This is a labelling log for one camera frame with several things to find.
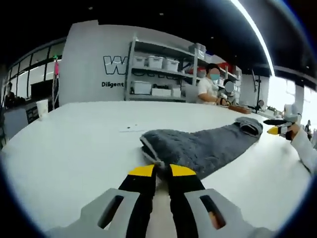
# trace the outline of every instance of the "white table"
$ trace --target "white table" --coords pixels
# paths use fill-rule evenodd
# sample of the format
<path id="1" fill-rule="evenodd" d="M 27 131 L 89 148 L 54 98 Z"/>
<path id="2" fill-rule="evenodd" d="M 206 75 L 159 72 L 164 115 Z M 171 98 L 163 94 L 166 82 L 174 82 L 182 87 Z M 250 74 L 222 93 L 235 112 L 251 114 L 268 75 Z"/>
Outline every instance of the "white table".
<path id="1" fill-rule="evenodd" d="M 240 116 L 226 108 L 184 103 L 68 104 L 13 137 L 3 149 L 2 164 L 18 201 L 46 231 L 74 222 L 84 205 L 118 188 L 130 170 L 145 165 L 139 137 L 146 130 L 193 132 L 231 124 Z M 267 134 L 268 128 L 264 125 L 256 144 L 203 184 L 239 206 L 253 226 L 276 230 L 300 202 L 310 175 L 289 141 Z M 168 206 L 163 198 L 155 202 Z M 160 218 L 162 211 L 154 208 L 153 219 L 167 221 Z M 168 229 L 160 230 L 162 236 Z"/>

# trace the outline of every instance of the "white cup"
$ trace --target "white cup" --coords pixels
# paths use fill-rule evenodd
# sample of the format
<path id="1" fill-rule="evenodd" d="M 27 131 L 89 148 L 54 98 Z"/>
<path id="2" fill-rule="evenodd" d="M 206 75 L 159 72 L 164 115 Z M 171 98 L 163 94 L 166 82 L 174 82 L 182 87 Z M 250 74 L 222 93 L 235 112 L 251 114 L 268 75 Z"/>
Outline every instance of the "white cup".
<path id="1" fill-rule="evenodd" d="M 44 100 L 38 101 L 36 102 L 36 106 L 38 108 L 38 114 L 39 114 L 40 120 L 42 120 L 42 118 L 46 117 L 49 113 L 49 100 L 44 99 Z"/>

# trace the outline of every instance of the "ceiling light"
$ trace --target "ceiling light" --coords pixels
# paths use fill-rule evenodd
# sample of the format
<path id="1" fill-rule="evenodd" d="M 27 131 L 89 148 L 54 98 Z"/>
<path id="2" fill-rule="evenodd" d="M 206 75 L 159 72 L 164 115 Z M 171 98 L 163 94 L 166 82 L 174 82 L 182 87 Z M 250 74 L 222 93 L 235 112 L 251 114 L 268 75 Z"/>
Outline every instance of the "ceiling light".
<path id="1" fill-rule="evenodd" d="M 263 50 L 264 50 L 264 53 L 265 53 L 265 56 L 266 56 L 266 59 L 267 59 L 267 62 L 268 62 L 268 66 L 269 66 L 269 69 L 271 71 L 271 75 L 272 76 L 275 76 L 275 73 L 274 73 L 274 68 L 273 68 L 273 62 L 272 62 L 272 59 L 271 59 L 271 56 L 269 55 L 269 52 L 268 52 L 268 49 L 267 49 L 267 46 L 265 44 L 265 41 L 258 29 L 258 27 L 256 26 L 255 22 L 253 21 L 253 19 L 251 18 L 251 16 L 248 14 L 248 12 L 245 10 L 245 8 L 241 5 L 241 3 L 238 1 L 238 0 L 230 0 L 235 6 L 236 8 L 238 8 L 238 10 L 242 13 L 242 15 L 246 18 L 246 20 L 248 21 L 248 23 L 250 24 L 250 26 L 252 27 L 253 31 L 255 32 Z"/>

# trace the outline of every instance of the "metal shelving unit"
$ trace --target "metal shelving unit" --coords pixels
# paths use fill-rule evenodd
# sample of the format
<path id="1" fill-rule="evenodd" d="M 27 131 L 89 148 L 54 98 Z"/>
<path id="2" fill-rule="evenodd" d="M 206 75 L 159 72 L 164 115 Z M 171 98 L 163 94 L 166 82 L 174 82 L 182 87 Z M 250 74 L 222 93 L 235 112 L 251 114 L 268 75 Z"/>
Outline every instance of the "metal shelving unit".
<path id="1" fill-rule="evenodd" d="M 179 60 L 179 69 L 178 72 L 168 71 L 160 68 L 149 68 L 149 67 L 135 67 L 133 66 L 133 58 L 135 52 L 143 52 L 153 55 L 165 56 L 173 59 Z M 193 64 L 193 74 L 181 73 L 184 61 L 191 62 Z M 133 38 L 133 41 L 130 43 L 129 49 L 129 60 L 127 65 L 127 72 L 125 77 L 125 88 L 124 88 L 124 98 L 126 101 L 130 100 L 147 100 L 147 101 L 178 101 L 185 102 L 185 98 L 178 97 L 158 97 L 152 95 L 134 95 L 130 94 L 131 88 L 131 76 L 135 72 L 151 72 L 156 74 L 169 75 L 175 78 L 175 80 L 185 80 L 186 82 L 196 85 L 196 81 L 199 80 L 197 75 L 197 67 L 199 65 L 207 65 L 208 62 L 205 60 L 199 59 L 197 52 L 195 54 L 188 51 L 178 49 L 175 47 L 167 46 L 157 42 L 143 41 L 138 40 L 136 37 Z M 238 78 L 226 70 L 220 69 L 220 73 L 225 74 L 225 78 L 230 78 L 232 80 L 238 80 Z"/>

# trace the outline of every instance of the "dark ceiling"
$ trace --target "dark ceiling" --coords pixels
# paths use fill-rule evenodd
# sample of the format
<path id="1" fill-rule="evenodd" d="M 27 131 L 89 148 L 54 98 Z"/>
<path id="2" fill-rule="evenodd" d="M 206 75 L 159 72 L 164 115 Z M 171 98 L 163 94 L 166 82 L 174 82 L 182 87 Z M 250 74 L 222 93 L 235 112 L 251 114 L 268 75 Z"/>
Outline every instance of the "dark ceiling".
<path id="1" fill-rule="evenodd" d="M 296 28 L 272 4 L 273 0 L 240 0 L 263 35 L 273 64 L 314 76 L 313 57 Z M 308 0 L 289 0 L 311 42 L 317 42 L 314 8 Z M 0 61 L 11 65 L 35 47 L 67 36 L 72 23 L 98 19 L 100 24 L 135 25 L 164 31 L 207 49 L 243 69 L 267 63 L 248 22 L 229 0 L 135 0 L 103 4 L 5 6 L 2 14 Z"/>

